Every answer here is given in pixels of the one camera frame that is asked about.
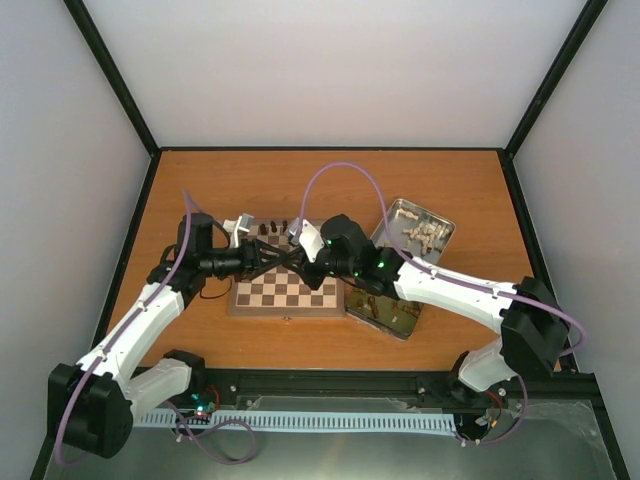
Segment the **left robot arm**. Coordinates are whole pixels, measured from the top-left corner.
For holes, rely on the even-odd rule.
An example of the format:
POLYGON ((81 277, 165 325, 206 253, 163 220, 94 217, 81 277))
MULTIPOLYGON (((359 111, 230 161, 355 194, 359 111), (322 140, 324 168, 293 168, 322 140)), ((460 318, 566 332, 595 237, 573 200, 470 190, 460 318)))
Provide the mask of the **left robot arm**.
POLYGON ((201 400, 208 390, 203 358, 168 352, 141 374, 135 372, 159 335, 199 296, 207 279, 259 276, 286 262, 287 251, 260 240, 213 245, 218 222, 206 213, 183 217, 175 245, 166 248, 141 294, 112 331, 76 364, 60 364, 48 379, 47 433, 54 453, 64 444, 111 458, 133 424, 167 400, 201 400))

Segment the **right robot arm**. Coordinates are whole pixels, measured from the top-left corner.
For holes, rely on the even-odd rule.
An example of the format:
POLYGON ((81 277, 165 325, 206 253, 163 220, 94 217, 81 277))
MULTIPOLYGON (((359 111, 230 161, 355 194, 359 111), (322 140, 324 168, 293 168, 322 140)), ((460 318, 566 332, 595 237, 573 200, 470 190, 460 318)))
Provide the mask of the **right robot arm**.
POLYGON ((344 214, 320 227, 296 218, 288 235, 302 251, 295 265, 311 288, 328 277, 350 279, 371 295, 432 305, 496 333, 494 341, 461 354, 452 367, 450 389, 459 402, 513 377, 549 378, 564 353, 567 323, 534 278, 511 284, 442 269, 407 252, 375 246, 344 214))

